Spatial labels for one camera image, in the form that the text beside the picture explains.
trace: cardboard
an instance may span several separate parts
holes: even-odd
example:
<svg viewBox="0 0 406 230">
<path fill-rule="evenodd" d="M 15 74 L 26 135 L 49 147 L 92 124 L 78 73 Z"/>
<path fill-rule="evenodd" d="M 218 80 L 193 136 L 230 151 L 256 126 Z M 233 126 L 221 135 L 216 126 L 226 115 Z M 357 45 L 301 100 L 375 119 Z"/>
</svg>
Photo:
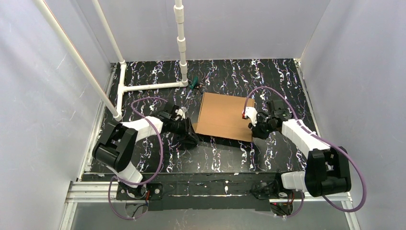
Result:
<svg viewBox="0 0 406 230">
<path fill-rule="evenodd" d="M 242 119 L 245 97 L 235 97 L 205 92 L 200 106 L 199 120 L 193 124 L 198 134 L 252 141 L 252 132 L 248 128 L 249 120 Z M 254 107 L 249 99 L 247 106 Z"/>
</svg>

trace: white pvc pipe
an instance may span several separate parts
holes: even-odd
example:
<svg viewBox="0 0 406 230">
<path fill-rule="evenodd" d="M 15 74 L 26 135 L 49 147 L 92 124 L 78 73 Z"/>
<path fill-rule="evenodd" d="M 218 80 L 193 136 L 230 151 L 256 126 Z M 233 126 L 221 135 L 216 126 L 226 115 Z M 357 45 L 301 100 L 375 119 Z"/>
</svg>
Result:
<svg viewBox="0 0 406 230">
<path fill-rule="evenodd" d="M 185 32 L 183 29 L 183 22 L 184 22 L 184 12 L 183 12 L 183 5 L 182 0 L 175 0 L 175 5 L 173 6 L 173 11 L 175 12 L 175 20 L 178 24 L 178 48 L 180 53 L 180 61 L 179 67 L 180 72 L 182 73 L 182 82 L 183 84 L 188 83 L 188 63 L 186 62 L 186 38 Z"/>
<path fill-rule="evenodd" d="M 124 86 L 124 92 L 128 91 L 138 91 L 138 90 L 155 90 L 155 89 L 163 89 L 163 88 L 172 88 L 172 87 L 185 87 L 186 85 L 181 82 L 173 82 L 173 83 L 162 83 L 162 84 L 153 84 L 153 85 L 137 85 L 137 86 Z"/>
<path fill-rule="evenodd" d="M 182 6 L 182 0 L 175 0 L 175 6 L 176 7 L 181 7 Z"/>
<path fill-rule="evenodd" d="M 183 23 L 178 24 L 178 38 L 179 38 L 179 40 L 183 40 L 185 38 L 185 32 L 184 32 L 184 29 L 183 29 Z"/>
<path fill-rule="evenodd" d="M 75 48 L 75 46 L 73 45 L 71 40 L 69 39 L 68 35 L 65 33 L 65 31 L 63 30 L 63 28 L 59 24 L 58 20 L 55 18 L 54 14 L 49 9 L 48 5 L 43 0 L 33 0 L 33 1 L 34 1 L 35 5 L 37 6 L 38 10 L 41 12 L 41 14 L 44 16 L 46 21 L 49 23 L 49 25 L 52 27 L 52 29 L 54 29 L 54 31 L 58 35 L 59 39 L 65 45 L 65 47 L 68 50 L 69 54 L 72 56 L 72 58 L 75 60 L 76 64 L 82 70 L 83 74 L 85 75 L 87 80 L 90 82 L 93 89 L 97 92 L 97 94 L 103 100 L 104 104 L 107 106 L 107 108 L 113 114 L 113 117 L 117 121 L 120 121 L 121 120 L 121 115 L 119 115 L 117 113 L 114 105 L 109 100 L 107 95 L 104 93 L 103 89 L 100 87 L 97 80 L 94 78 L 94 75 L 90 71 L 89 67 L 86 65 L 85 61 L 80 56 L 79 52 L 77 51 L 77 49 Z"/>
<path fill-rule="evenodd" d="M 106 17 L 104 16 L 104 13 L 103 13 L 103 10 L 102 10 L 102 8 L 101 8 L 101 6 L 99 4 L 99 1 L 98 0 L 92 0 L 92 2 L 93 2 L 93 5 L 94 5 L 94 8 L 96 9 L 97 15 L 99 16 L 99 18 L 101 20 L 101 23 L 103 24 L 103 27 L 104 27 L 104 29 L 105 29 L 105 31 L 107 33 L 107 36 L 109 37 L 109 40 L 110 40 L 110 42 L 111 42 L 111 44 L 112 44 L 112 46 L 114 48 L 114 51 L 115 51 L 115 53 L 116 53 L 116 55 L 118 57 L 118 60 L 119 60 L 120 64 L 123 64 L 124 63 L 123 56 L 121 55 L 120 49 L 118 48 L 118 45 L 117 45 L 117 43 L 115 41 L 113 33 L 112 33 L 111 29 L 110 29 L 110 26 L 107 23 Z"/>
<path fill-rule="evenodd" d="M 127 69 L 127 63 L 123 63 L 120 65 L 120 81 L 118 83 L 117 89 L 117 112 L 120 115 L 123 115 L 121 112 L 121 107 L 123 105 L 123 95 L 124 95 L 124 79 L 125 79 L 125 70 Z"/>
</svg>

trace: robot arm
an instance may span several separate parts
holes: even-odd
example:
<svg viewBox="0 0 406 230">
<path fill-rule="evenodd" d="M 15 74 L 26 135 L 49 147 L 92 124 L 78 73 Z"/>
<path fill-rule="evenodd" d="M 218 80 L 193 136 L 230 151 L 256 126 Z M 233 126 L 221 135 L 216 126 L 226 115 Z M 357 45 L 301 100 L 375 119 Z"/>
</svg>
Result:
<svg viewBox="0 0 406 230">
<path fill-rule="evenodd" d="M 314 197 L 349 191 L 351 179 L 348 160 L 326 143 L 314 138 L 314 133 L 302 120 L 292 119 L 282 100 L 272 100 L 267 105 L 270 115 L 257 113 L 253 107 L 246 108 L 244 118 L 251 120 L 248 127 L 252 130 L 252 136 L 266 139 L 270 132 L 279 131 L 307 158 L 304 172 L 277 174 L 275 182 L 272 183 L 272 191 L 278 193 L 300 190 L 309 192 Z"/>
<path fill-rule="evenodd" d="M 164 110 L 140 120 L 107 123 L 92 155 L 113 171 L 118 178 L 132 183 L 139 183 L 143 178 L 131 163 L 135 143 L 156 135 L 146 119 L 157 128 L 159 133 L 172 132 L 178 135 L 178 141 L 184 145 L 195 146 L 198 142 L 190 119 L 185 117 L 181 108 L 171 103 L 166 103 Z M 126 184 L 126 186 L 137 188 L 137 185 Z"/>
</svg>

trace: wire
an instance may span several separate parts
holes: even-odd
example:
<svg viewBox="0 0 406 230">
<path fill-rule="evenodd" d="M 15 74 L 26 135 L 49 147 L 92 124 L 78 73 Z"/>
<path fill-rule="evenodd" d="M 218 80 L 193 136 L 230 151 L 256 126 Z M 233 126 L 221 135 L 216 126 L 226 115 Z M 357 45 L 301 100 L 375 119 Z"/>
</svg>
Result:
<svg viewBox="0 0 406 230">
<path fill-rule="evenodd" d="M 292 112 L 293 117 L 295 118 L 295 120 L 298 120 L 298 117 L 297 117 L 295 111 L 293 110 L 292 105 L 285 99 L 285 97 L 283 97 L 283 96 L 282 96 L 279 92 L 277 92 L 275 89 L 273 89 L 273 88 L 271 88 L 271 87 L 268 87 L 268 86 L 260 86 L 260 87 L 257 87 L 257 88 L 255 88 L 254 90 L 252 90 L 252 91 L 248 94 L 247 98 L 245 99 L 243 115 L 245 115 L 245 109 L 246 109 L 246 107 L 247 107 L 247 102 L 248 102 L 249 97 L 250 97 L 255 91 L 257 91 L 257 90 L 259 90 L 259 89 L 263 89 L 263 88 L 272 90 L 274 93 L 276 93 L 278 96 L 280 96 L 280 97 L 285 101 L 285 103 L 289 106 L 289 108 L 290 108 L 290 110 L 291 110 L 291 112 Z M 326 196 L 322 196 L 322 197 L 323 197 L 331 206 L 335 207 L 336 209 L 338 209 L 338 210 L 340 210 L 340 211 L 343 211 L 343 212 L 356 212 L 356 211 L 360 210 L 360 209 L 364 206 L 365 201 L 366 201 L 366 198 L 367 198 L 367 187 L 366 187 L 365 177 L 364 177 L 364 175 L 361 173 L 361 170 L 359 169 L 358 165 L 354 162 L 354 160 L 353 160 L 345 151 L 343 151 L 342 149 L 340 149 L 337 145 L 334 145 L 333 143 L 329 142 L 328 140 L 325 140 L 325 139 L 323 139 L 323 138 L 317 136 L 315 133 L 312 133 L 310 130 L 308 130 L 307 128 L 305 128 L 305 127 L 303 126 L 303 124 L 300 123 L 300 121 L 297 121 L 297 124 L 299 124 L 300 127 L 301 127 L 304 131 L 306 131 L 308 134 L 310 134 L 312 137 L 314 137 L 314 138 L 316 138 L 316 139 L 318 139 L 318 140 L 320 140 L 320 141 L 326 143 L 327 145 L 331 146 L 332 148 L 334 148 L 335 150 L 337 150 L 338 152 L 340 152 L 341 154 L 343 154 L 344 157 L 346 157 L 347 160 L 352 164 L 352 166 L 354 167 L 355 171 L 357 171 L 358 176 L 360 177 L 361 185 L 362 185 L 362 198 L 361 198 L 361 202 L 360 202 L 355 208 L 353 208 L 353 209 L 343 209 L 343 208 L 338 207 L 338 206 L 336 206 L 335 204 L 333 204 L 333 202 L 331 202 Z"/>
<path fill-rule="evenodd" d="M 336 206 L 335 204 L 333 204 L 333 202 L 331 202 L 325 195 L 323 195 L 322 197 L 323 197 L 329 204 L 331 204 L 333 207 L 335 207 L 336 209 L 338 209 L 338 210 L 340 210 L 340 211 L 343 211 L 343 212 L 356 212 L 356 211 L 360 210 L 360 209 L 362 208 L 362 206 L 364 206 L 365 201 L 366 201 L 366 199 L 367 199 L 367 187 L 366 187 L 365 177 L 364 177 L 364 175 L 361 173 L 361 170 L 359 169 L 358 165 L 354 162 L 354 160 L 353 160 L 344 150 L 340 149 L 337 145 L 331 143 L 330 141 L 328 141 L 328 140 L 326 140 L 326 139 L 323 139 L 323 138 L 317 136 L 317 135 L 314 134 L 314 133 L 311 133 L 307 128 L 305 128 L 304 126 L 302 126 L 302 124 L 301 124 L 299 121 L 297 121 L 297 123 L 301 126 L 301 128 L 302 128 L 304 131 L 306 131 L 307 133 L 309 133 L 312 137 L 314 137 L 314 138 L 316 138 L 316 139 L 318 139 L 318 140 L 320 140 L 320 141 L 326 143 L 327 145 L 333 147 L 335 150 L 337 150 L 337 151 L 339 151 L 341 154 L 343 154 L 343 155 L 348 159 L 348 161 L 352 164 L 352 166 L 354 167 L 355 171 L 357 171 L 358 176 L 359 176 L 360 179 L 361 179 L 362 198 L 361 198 L 361 202 L 360 202 L 355 208 L 352 208 L 352 209 L 343 209 L 343 208 L 338 207 L 338 206 Z"/>
<path fill-rule="evenodd" d="M 144 214 L 145 212 L 141 213 L 138 217 L 134 217 L 135 214 L 137 213 L 138 209 L 139 209 L 140 207 L 144 207 L 144 206 L 148 206 L 148 205 L 140 205 L 140 206 L 137 207 L 137 209 L 135 210 L 135 212 L 133 213 L 133 216 L 132 216 L 134 219 L 138 219 L 138 218 L 140 218 L 141 216 L 143 216 L 143 214 Z"/>
<path fill-rule="evenodd" d="M 304 194 L 303 194 L 303 192 L 302 191 L 300 191 L 300 195 L 301 195 L 301 197 L 302 197 L 302 200 L 300 201 L 300 206 L 299 206 L 299 208 L 294 212 L 294 213 L 292 213 L 291 215 L 288 215 L 288 216 L 286 216 L 287 218 L 289 217 L 294 217 L 296 214 L 298 214 L 299 212 L 300 212 L 300 210 L 302 210 L 302 207 L 303 207 L 303 203 L 305 202 L 305 196 L 304 196 Z"/>
<path fill-rule="evenodd" d="M 255 213 L 258 213 L 258 214 L 261 214 L 261 215 L 266 215 L 266 216 L 271 216 L 271 217 L 280 217 L 280 218 L 282 218 L 282 219 L 285 219 L 285 218 L 290 218 L 290 217 L 294 217 L 296 214 L 298 214 L 299 212 L 300 212 L 300 210 L 302 210 L 302 207 L 303 207 L 303 203 L 305 202 L 305 196 L 304 196 L 304 194 L 303 194 L 303 192 L 302 191 L 300 191 L 300 195 L 302 196 L 302 200 L 301 200 L 301 202 L 300 202 L 300 206 L 298 207 L 298 209 L 294 212 L 294 213 L 292 213 L 292 214 L 290 214 L 290 215 L 287 215 L 287 216 L 276 216 L 276 215 L 272 215 L 272 214 L 268 214 L 268 213 L 263 213 L 263 212 L 257 212 L 257 211 L 252 211 L 252 212 L 255 212 Z"/>
<path fill-rule="evenodd" d="M 291 201 L 291 202 L 287 202 L 286 204 L 287 204 L 287 205 L 291 205 L 291 204 L 293 204 L 293 201 L 294 201 L 294 193 L 293 193 L 293 191 L 292 191 L 292 201 Z"/>
<path fill-rule="evenodd" d="M 289 215 L 289 214 L 287 214 L 286 212 L 285 212 L 285 210 L 283 210 L 279 205 L 275 205 L 275 204 L 273 204 L 273 203 L 271 203 L 271 205 L 272 206 L 274 206 L 274 207 L 277 207 L 280 211 L 282 211 L 285 215 Z"/>
<path fill-rule="evenodd" d="M 114 214 L 115 214 L 116 216 L 120 217 L 121 219 L 125 219 L 125 220 L 132 220 L 132 219 L 134 219 L 133 217 L 124 217 L 124 216 L 122 216 L 120 213 L 118 213 L 118 212 L 114 209 L 113 204 L 112 204 L 112 201 L 111 201 L 111 198 L 110 198 L 110 193 L 111 193 L 111 190 L 112 190 L 113 180 L 117 180 L 117 177 L 116 177 L 116 176 L 113 176 L 113 177 L 111 178 L 110 184 L 109 184 L 109 191 L 108 191 L 108 193 L 107 193 L 107 199 L 109 200 L 110 208 L 112 209 L 112 211 L 114 212 Z"/>
<path fill-rule="evenodd" d="M 244 110 L 242 112 L 242 115 L 245 116 L 245 109 L 247 108 L 247 103 L 248 103 L 248 99 L 249 97 L 257 90 L 259 89 L 268 89 L 268 90 L 272 90 L 274 93 L 276 93 L 278 96 L 280 96 L 282 98 L 283 101 L 285 101 L 285 103 L 289 106 L 289 109 L 291 110 L 293 117 L 295 118 L 295 120 L 297 120 L 297 115 L 296 112 L 293 110 L 292 105 L 288 102 L 288 100 L 285 99 L 284 96 L 282 96 L 282 94 L 280 94 L 278 91 L 276 91 L 275 89 L 268 87 L 268 86 L 259 86 L 255 89 L 253 89 L 247 96 L 247 98 L 245 99 L 245 103 L 244 103 Z"/>
<path fill-rule="evenodd" d="M 148 180 L 146 180 L 146 181 L 144 181 L 144 182 L 133 183 L 133 182 L 130 182 L 130 181 L 127 181 L 127 180 L 118 178 L 118 177 L 115 176 L 115 175 L 111 178 L 110 184 L 109 184 L 109 191 L 108 191 L 109 205 L 110 205 L 110 208 L 112 209 L 112 211 L 114 212 L 114 214 L 115 214 L 116 216 L 120 217 L 121 219 L 125 219 L 125 220 L 132 220 L 132 219 L 134 219 L 134 217 L 124 217 L 124 216 L 120 215 L 120 213 L 118 213 L 118 212 L 114 209 L 113 204 L 112 204 L 112 201 L 111 201 L 111 198 L 110 198 L 110 193 L 111 193 L 111 189 L 112 189 L 113 180 L 114 180 L 114 179 L 120 180 L 120 181 L 122 181 L 123 183 L 129 184 L 129 185 L 144 185 L 144 184 L 147 184 L 147 183 L 151 182 L 151 181 L 157 176 L 157 174 L 159 173 L 159 170 L 160 170 L 160 168 L 161 168 L 162 161 L 163 161 L 163 143 L 162 143 L 161 136 L 159 135 L 158 129 L 155 127 L 155 125 L 154 125 L 152 122 L 150 122 L 148 119 L 146 119 L 145 116 L 144 116 L 142 113 L 138 112 L 138 111 L 134 108 L 134 103 L 139 102 L 139 101 L 143 101 L 143 100 L 147 100 L 147 99 L 160 99 L 160 100 L 163 100 L 163 101 L 165 101 L 165 102 L 167 102 L 167 100 L 165 100 L 165 99 L 163 99 L 163 98 L 159 98 L 159 97 L 146 97 L 146 98 L 141 98 L 141 99 L 135 100 L 135 101 L 133 101 L 133 102 L 131 103 L 131 108 L 133 109 L 133 111 L 134 111 L 136 114 L 140 115 L 142 118 L 144 118 L 144 119 L 149 123 L 149 125 L 151 125 L 151 127 L 154 129 L 154 131 L 155 131 L 155 133 L 156 133 L 156 135 L 157 135 L 157 137 L 158 137 L 158 141 L 159 141 L 160 159 L 159 159 L 159 164 L 158 164 L 158 167 L 157 167 L 157 170 L 155 171 L 155 173 L 151 176 L 151 178 L 149 178 Z"/>
<path fill-rule="evenodd" d="M 146 205 L 146 206 L 148 206 L 148 198 L 149 198 L 149 190 L 148 190 L 147 197 L 145 198 L 145 205 Z"/>
</svg>

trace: black marbled tabletop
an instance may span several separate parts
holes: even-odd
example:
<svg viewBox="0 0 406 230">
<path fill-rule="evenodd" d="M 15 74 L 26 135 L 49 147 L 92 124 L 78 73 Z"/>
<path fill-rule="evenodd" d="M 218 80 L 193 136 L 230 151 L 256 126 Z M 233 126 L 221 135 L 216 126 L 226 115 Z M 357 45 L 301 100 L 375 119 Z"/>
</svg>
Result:
<svg viewBox="0 0 406 230">
<path fill-rule="evenodd" d="M 180 81 L 177 61 L 130 62 L 125 85 L 144 85 Z M 110 99 L 117 102 L 117 85 L 120 70 L 115 72 Z M 315 130 L 305 94 L 293 59 L 254 60 L 200 60 L 188 61 L 188 78 L 198 76 L 203 83 L 202 91 L 246 97 L 259 86 L 270 86 L 285 95 L 298 117 Z M 131 109 L 136 99 L 156 96 L 186 107 L 187 116 L 197 122 L 202 95 L 189 87 L 136 91 L 124 94 L 123 121 L 139 119 Z M 254 94 L 256 109 L 267 112 L 265 102 L 275 97 L 268 90 Z M 143 101 L 137 110 L 145 115 L 163 108 L 161 100 Z M 112 114 L 106 110 L 101 131 Z M 271 133 L 267 140 L 255 138 L 253 142 L 241 142 L 217 137 L 201 137 L 202 141 L 193 149 L 177 148 L 173 134 L 162 134 L 164 143 L 164 165 L 162 173 L 219 173 L 219 172 L 277 172 L 304 170 L 306 162 L 296 146 L 280 133 Z M 133 164 L 141 172 L 155 172 L 159 162 L 159 144 L 155 136 L 139 141 L 134 150 Z M 111 173 L 103 164 L 93 160 L 92 173 Z"/>
</svg>

